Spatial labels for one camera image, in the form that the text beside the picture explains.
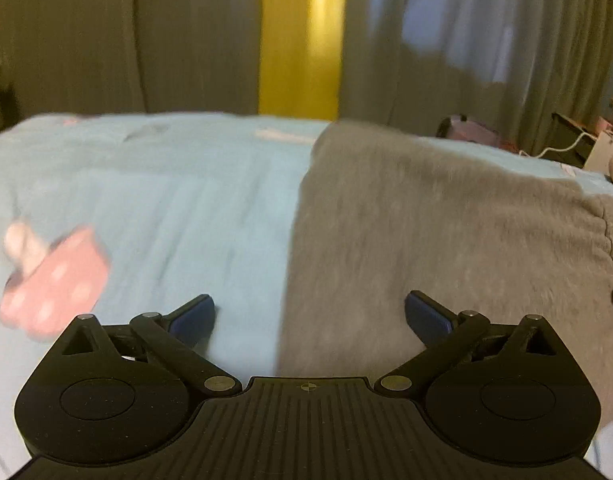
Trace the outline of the grey curtain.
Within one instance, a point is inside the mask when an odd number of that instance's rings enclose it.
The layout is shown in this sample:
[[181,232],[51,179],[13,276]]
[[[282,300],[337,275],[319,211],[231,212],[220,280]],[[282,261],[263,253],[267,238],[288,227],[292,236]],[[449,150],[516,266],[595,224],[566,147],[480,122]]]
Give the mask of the grey curtain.
[[[2,121],[259,112],[262,0],[0,0]],[[337,118],[463,113],[527,151],[613,89],[613,0],[346,0]]]

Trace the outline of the pink item beside bed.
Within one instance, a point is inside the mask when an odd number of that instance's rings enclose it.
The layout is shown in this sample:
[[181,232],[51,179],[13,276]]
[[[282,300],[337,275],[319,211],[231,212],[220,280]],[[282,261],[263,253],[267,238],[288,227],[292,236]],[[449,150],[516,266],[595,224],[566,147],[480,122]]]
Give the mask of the pink item beside bed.
[[492,148],[498,148],[501,145],[501,136],[495,130],[462,114],[445,117],[440,122],[436,137],[488,145]]

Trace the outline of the grey sweatpants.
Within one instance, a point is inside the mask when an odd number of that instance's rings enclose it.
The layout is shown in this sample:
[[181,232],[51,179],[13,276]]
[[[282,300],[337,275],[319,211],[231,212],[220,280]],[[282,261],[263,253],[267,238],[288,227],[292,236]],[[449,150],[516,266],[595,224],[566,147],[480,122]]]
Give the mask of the grey sweatpants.
[[301,183],[277,373],[393,370],[423,348],[414,289],[495,323],[545,316],[613,421],[613,196],[336,122]]

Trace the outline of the dark bedside table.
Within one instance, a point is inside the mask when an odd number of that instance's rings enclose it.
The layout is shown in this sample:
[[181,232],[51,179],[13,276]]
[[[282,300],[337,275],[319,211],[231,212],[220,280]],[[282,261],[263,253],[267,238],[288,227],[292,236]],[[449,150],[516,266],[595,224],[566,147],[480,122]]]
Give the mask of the dark bedside table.
[[541,159],[582,169],[594,148],[596,136],[566,115],[553,113]]

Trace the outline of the yellow curtain strip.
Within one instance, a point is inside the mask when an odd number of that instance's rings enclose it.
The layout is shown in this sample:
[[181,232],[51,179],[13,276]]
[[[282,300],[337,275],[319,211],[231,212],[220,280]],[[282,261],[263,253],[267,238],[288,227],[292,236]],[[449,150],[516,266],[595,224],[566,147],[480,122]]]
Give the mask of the yellow curtain strip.
[[338,116],[346,0],[262,0],[259,112]]

